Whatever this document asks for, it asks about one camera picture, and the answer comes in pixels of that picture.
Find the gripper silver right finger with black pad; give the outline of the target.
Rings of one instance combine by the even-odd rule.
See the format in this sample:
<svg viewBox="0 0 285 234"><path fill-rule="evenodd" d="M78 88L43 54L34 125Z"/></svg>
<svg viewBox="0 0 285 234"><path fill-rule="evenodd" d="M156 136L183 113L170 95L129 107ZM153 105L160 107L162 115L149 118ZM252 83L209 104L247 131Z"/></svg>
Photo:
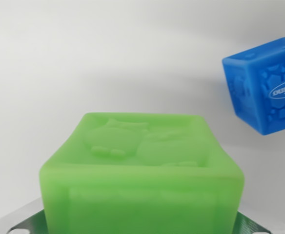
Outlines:
<svg viewBox="0 0 285 234"><path fill-rule="evenodd" d="M284 234L285 227L266 214L240 207L235 221L236 234Z"/></svg>

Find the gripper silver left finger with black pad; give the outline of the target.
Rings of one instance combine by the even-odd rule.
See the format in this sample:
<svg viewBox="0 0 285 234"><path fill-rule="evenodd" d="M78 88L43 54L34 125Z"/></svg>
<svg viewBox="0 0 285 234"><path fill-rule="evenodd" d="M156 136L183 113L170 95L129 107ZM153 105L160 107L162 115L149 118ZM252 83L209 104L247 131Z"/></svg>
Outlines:
<svg viewBox="0 0 285 234"><path fill-rule="evenodd" d="M47 225L42 204L38 198L0 218L0 234L11 234L13 230L25 234L46 234Z"/></svg>

